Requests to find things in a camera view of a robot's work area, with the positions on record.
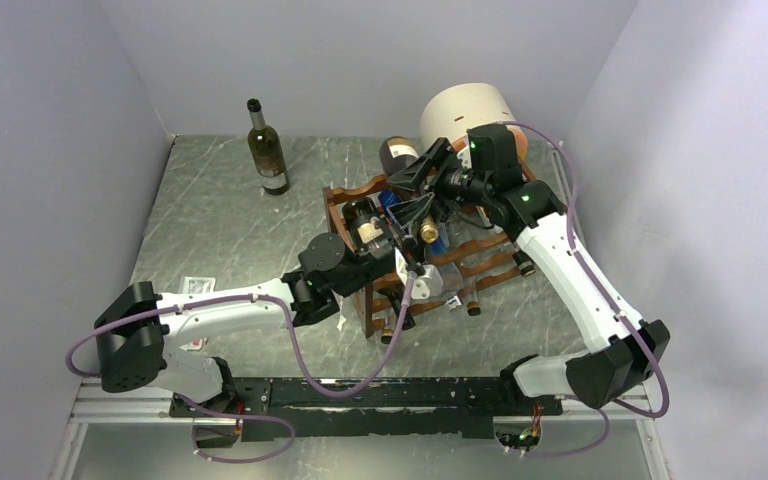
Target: bottle cap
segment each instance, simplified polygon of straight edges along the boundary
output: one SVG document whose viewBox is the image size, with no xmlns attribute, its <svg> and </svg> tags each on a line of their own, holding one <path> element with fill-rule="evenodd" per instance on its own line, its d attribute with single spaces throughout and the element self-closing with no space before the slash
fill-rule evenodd
<svg viewBox="0 0 768 480">
<path fill-rule="evenodd" d="M 476 315 L 481 315 L 481 307 L 479 306 L 478 302 L 471 301 L 466 304 L 466 313 L 470 317 L 474 317 Z"/>
<path fill-rule="evenodd" d="M 430 215 L 422 219 L 422 223 L 419 226 L 419 236 L 422 237 L 422 241 L 425 243 L 434 243 L 440 236 L 440 232 L 437 230 L 437 225 L 434 223 L 434 220 L 431 219 Z"/>
<path fill-rule="evenodd" d="M 249 108 L 250 112 L 257 113 L 260 111 L 260 100 L 256 98 L 249 99 L 246 106 Z"/>
</svg>

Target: small paper label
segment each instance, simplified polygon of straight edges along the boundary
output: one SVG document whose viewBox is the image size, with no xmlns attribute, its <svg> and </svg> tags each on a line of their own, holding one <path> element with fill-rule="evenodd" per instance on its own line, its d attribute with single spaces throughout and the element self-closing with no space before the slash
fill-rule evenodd
<svg viewBox="0 0 768 480">
<path fill-rule="evenodd" d="M 274 177 L 260 177 L 260 184 L 263 185 L 263 188 L 270 190 L 281 188 L 287 184 L 287 174 L 281 173 Z"/>
<path fill-rule="evenodd" d="M 212 293 L 213 288 L 216 286 L 216 279 L 213 277 L 183 277 L 181 279 L 181 286 L 179 293 L 187 295 L 196 295 L 199 293 Z M 188 352 L 198 352 L 207 343 L 206 338 L 193 340 L 192 342 L 182 345 L 181 348 Z"/>
<path fill-rule="evenodd" d="M 448 308 L 449 310 L 454 310 L 460 307 L 461 305 L 463 305 L 463 303 L 461 302 L 461 298 L 457 295 L 446 300 L 446 308 Z"/>
</svg>

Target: black bracket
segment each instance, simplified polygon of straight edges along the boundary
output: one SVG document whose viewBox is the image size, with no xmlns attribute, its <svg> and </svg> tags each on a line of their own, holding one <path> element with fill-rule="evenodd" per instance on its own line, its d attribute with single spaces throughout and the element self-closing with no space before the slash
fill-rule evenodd
<svg viewBox="0 0 768 480">
<path fill-rule="evenodd" d="M 664 322 L 648 323 L 638 332 L 660 360 L 670 341 Z M 652 376 L 652 365 L 631 335 L 599 352 L 569 360 L 566 365 L 573 393 L 590 408 L 602 408 Z"/>
<path fill-rule="evenodd" d="M 104 311 L 95 328 L 157 308 L 151 282 L 135 283 Z M 95 338 L 101 365 L 101 388 L 120 393 L 148 385 L 166 368 L 163 335 L 168 333 L 156 316 L 111 330 Z"/>
<path fill-rule="evenodd" d="M 452 145 L 440 137 L 415 162 L 387 177 L 387 184 L 396 190 L 417 192 L 433 169 L 436 168 L 439 175 L 441 167 L 452 159 L 457 159 Z"/>
</svg>

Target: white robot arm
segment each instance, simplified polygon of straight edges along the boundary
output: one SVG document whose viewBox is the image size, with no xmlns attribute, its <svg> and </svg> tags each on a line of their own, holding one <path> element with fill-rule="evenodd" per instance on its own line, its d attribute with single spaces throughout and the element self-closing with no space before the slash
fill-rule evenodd
<svg viewBox="0 0 768 480">
<path fill-rule="evenodd" d="M 166 362 L 166 368 L 160 370 L 148 386 L 179 393 L 196 403 L 210 400 L 221 394 L 223 386 L 228 384 L 228 373 L 225 373 L 223 378 L 227 365 L 223 364 L 220 368 L 217 359 L 183 350 L 183 345 L 199 338 L 287 326 L 284 312 L 280 308 L 274 304 L 257 301 L 258 295 L 269 295 L 287 305 L 294 302 L 289 285 L 278 278 L 251 287 L 198 295 L 164 293 L 157 301 L 157 307 L 201 303 L 232 295 L 251 295 L 253 301 L 224 302 L 185 310 L 182 313 L 167 313 L 159 317 L 161 325 L 167 326 L 169 330 L 163 343 L 163 361 Z M 290 320 L 294 317 L 295 312 L 291 311 Z"/>
<path fill-rule="evenodd" d="M 564 205 L 545 183 L 522 178 L 507 128 L 485 125 L 468 134 L 472 168 L 462 168 L 448 141 L 441 138 L 414 164 L 388 178 L 391 187 L 416 193 L 414 200 L 388 209 L 392 224 L 369 199 L 344 206 L 356 249 L 336 234 L 323 233 L 299 255 L 299 269 L 280 279 L 192 298 L 155 295 L 148 282 L 132 285 L 96 321 L 96 328 L 155 308 L 169 313 L 96 337 L 104 390 L 115 393 L 151 385 L 197 403 L 233 398 L 234 380 L 224 361 L 180 347 L 198 338 L 253 328 L 313 325 L 337 312 L 335 293 L 348 296 L 397 266 L 403 273 L 409 269 L 426 274 L 421 263 L 424 244 L 414 232 L 416 226 L 427 216 L 441 221 L 468 204 L 481 206 L 516 243 L 520 255 L 540 267 L 572 313 L 586 347 L 564 356 L 523 357 L 502 370 L 502 379 L 522 397 L 574 395 L 592 408 L 639 385 L 652 374 L 648 358 L 660 359 L 669 342 L 663 322 L 646 322 L 611 286 L 581 242 L 576 242 L 575 252 L 570 251 Z M 429 181 L 432 169 L 436 174 Z M 429 280 L 422 285 L 433 284 Z M 411 293 L 416 292 L 421 298 L 424 290 L 415 288 Z M 275 304 L 258 302 L 259 295 L 286 304 L 290 318 Z M 228 296 L 242 297 L 214 301 Z M 396 310 L 400 297 L 391 298 Z M 635 333 L 654 357 L 632 338 L 620 316 L 637 328 Z M 412 318 L 406 319 L 403 329 L 413 325 Z"/>
</svg>

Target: gray wall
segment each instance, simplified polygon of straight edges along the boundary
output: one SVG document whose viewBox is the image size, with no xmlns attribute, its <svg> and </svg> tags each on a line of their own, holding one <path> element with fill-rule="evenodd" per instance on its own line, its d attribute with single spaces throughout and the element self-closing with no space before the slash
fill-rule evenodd
<svg viewBox="0 0 768 480">
<path fill-rule="evenodd" d="M 641 2 L 567 141 L 588 246 L 673 333 L 675 478 L 768 478 L 768 1 Z"/>
<path fill-rule="evenodd" d="M 63 353 L 127 285 L 167 151 L 97 2 L 0 1 L 0 478 L 47 475 Z"/>
<path fill-rule="evenodd" d="M 464 82 L 566 133 L 636 0 L 102 0 L 174 133 L 417 136 L 425 104 Z"/>
</svg>

